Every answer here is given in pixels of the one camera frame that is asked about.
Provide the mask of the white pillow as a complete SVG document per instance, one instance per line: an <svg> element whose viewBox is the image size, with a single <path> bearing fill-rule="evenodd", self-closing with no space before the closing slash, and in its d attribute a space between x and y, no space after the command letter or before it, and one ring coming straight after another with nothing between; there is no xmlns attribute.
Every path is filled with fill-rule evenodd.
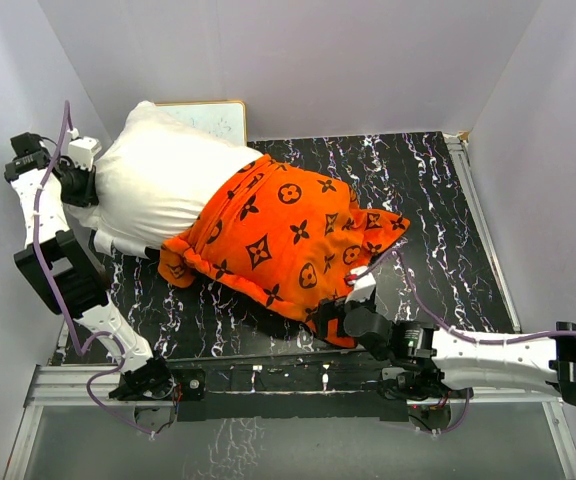
<svg viewBox="0 0 576 480"><path fill-rule="evenodd" d="M149 101L138 103L95 162L95 206L68 205L95 232L94 247L144 258L182 233L222 185L262 154L186 125Z"/></svg>

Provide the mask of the orange patterned pillowcase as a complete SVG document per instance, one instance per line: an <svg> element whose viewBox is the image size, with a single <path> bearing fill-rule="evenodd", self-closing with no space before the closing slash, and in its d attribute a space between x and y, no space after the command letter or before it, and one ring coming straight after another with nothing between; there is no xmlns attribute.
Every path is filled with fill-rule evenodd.
<svg viewBox="0 0 576 480"><path fill-rule="evenodd" d="M409 225L399 213L361 207L343 181L264 155L227 180L189 229L163 242L158 272L178 288L201 274L315 334L309 313L347 296L350 271Z"/></svg>

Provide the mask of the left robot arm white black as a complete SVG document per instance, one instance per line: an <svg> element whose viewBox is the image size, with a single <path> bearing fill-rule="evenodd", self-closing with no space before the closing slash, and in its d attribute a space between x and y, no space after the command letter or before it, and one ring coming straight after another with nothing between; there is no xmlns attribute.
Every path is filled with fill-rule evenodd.
<svg viewBox="0 0 576 480"><path fill-rule="evenodd" d="M11 140L15 156L5 165L4 178L18 196L26 229L14 263L48 309L64 317L70 331L86 328L91 341L110 354L121 374L110 398L167 399L174 374L112 303L107 272L67 222L66 207L99 202L94 160L100 150L98 140L74 130L67 137L66 147L48 147L45 137L30 132Z"/></svg>

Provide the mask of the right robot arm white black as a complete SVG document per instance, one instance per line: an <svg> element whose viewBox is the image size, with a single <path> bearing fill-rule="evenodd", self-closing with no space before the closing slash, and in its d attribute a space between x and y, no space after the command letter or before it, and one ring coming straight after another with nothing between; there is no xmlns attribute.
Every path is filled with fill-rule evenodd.
<svg viewBox="0 0 576 480"><path fill-rule="evenodd" d="M514 389L560 398L576 407L576 324L533 334L464 332L429 322L393 322L371 301L325 301L308 321L330 343L361 346L383 368L387 398L464 398L475 388Z"/></svg>

